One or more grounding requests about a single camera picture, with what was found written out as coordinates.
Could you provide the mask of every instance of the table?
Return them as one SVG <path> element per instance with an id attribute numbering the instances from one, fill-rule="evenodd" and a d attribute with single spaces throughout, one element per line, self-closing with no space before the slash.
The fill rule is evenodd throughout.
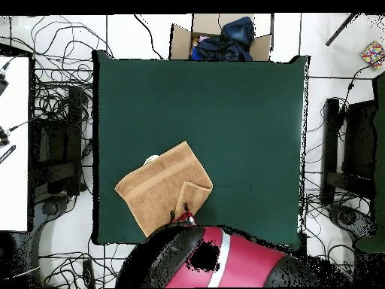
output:
<path id="1" fill-rule="evenodd" d="M 0 67 L 9 56 L 0 56 Z M 29 58 L 17 57 L 8 66 L 9 83 L 0 96 L 0 126 L 10 129 L 29 119 Z M 8 137 L 10 144 L 0 149 L 0 156 L 12 145 L 16 150 L 0 164 L 0 230 L 27 231 L 29 205 L 29 125 L 16 129 Z"/>
<path id="2" fill-rule="evenodd" d="M 93 59 L 94 243 L 145 240 L 114 188 L 150 155 L 182 141 L 214 184 L 196 215 L 200 224 L 297 243 L 306 57 L 113 60 L 96 51 Z"/>

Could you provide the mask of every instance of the cable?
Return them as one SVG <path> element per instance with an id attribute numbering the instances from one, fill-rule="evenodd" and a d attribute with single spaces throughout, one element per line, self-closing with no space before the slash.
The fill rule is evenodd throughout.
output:
<path id="1" fill-rule="evenodd" d="M 218 26 L 220 27 L 220 31 L 222 32 L 222 26 L 220 25 L 220 14 L 218 14 Z"/>
<path id="2" fill-rule="evenodd" d="M 150 29 L 148 29 L 148 27 L 143 23 L 143 21 L 141 21 L 141 20 L 136 16 L 136 14 L 134 14 L 134 17 L 135 17 L 135 19 L 136 19 L 137 21 L 139 21 L 139 22 L 141 23 L 141 25 L 142 25 L 144 28 L 146 28 L 146 30 L 147 30 L 148 33 L 150 34 L 150 37 L 151 37 L 151 47 L 152 47 L 152 49 L 153 49 L 153 52 L 156 53 L 160 59 L 163 59 L 163 58 L 161 57 L 161 55 L 160 55 L 159 53 L 157 53 L 157 52 L 155 51 L 155 49 L 153 48 L 153 35 L 151 34 Z"/>

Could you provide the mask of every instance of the brown towel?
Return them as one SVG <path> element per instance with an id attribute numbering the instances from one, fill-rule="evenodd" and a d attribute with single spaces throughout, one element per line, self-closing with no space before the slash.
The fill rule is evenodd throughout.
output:
<path id="1" fill-rule="evenodd" d="M 195 214 L 212 189 L 205 169 L 185 141 L 129 173 L 115 187 L 147 237 L 170 222 L 171 210 L 180 216 L 185 202 Z"/>

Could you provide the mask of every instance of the blue fabric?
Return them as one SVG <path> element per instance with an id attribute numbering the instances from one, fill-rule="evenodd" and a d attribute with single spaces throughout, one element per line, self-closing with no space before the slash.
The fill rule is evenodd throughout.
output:
<path id="1" fill-rule="evenodd" d="M 219 37 L 201 41 L 196 49 L 203 60 L 253 61 L 249 54 L 254 25 L 249 17 L 227 23 Z"/>
<path id="2" fill-rule="evenodd" d="M 192 59 L 192 60 L 195 60 L 195 61 L 200 61 L 200 60 L 202 59 L 201 56 L 199 55 L 199 53 L 198 53 L 196 47 L 194 47 L 194 48 L 192 49 L 191 59 Z"/>

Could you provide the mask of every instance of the green cloth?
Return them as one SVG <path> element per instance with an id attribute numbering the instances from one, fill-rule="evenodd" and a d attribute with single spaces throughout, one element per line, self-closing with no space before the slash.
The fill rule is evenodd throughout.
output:
<path id="1" fill-rule="evenodd" d="M 214 185 L 199 224 L 298 242 L 305 56 L 287 64 L 98 58 L 100 244 L 145 240 L 114 188 L 182 141 Z"/>
<path id="2" fill-rule="evenodd" d="M 377 134 L 374 168 L 376 197 L 373 205 L 377 233 L 372 237 L 360 239 L 357 248 L 366 253 L 385 253 L 385 72 L 373 82 L 374 99 L 378 105 L 373 121 Z"/>

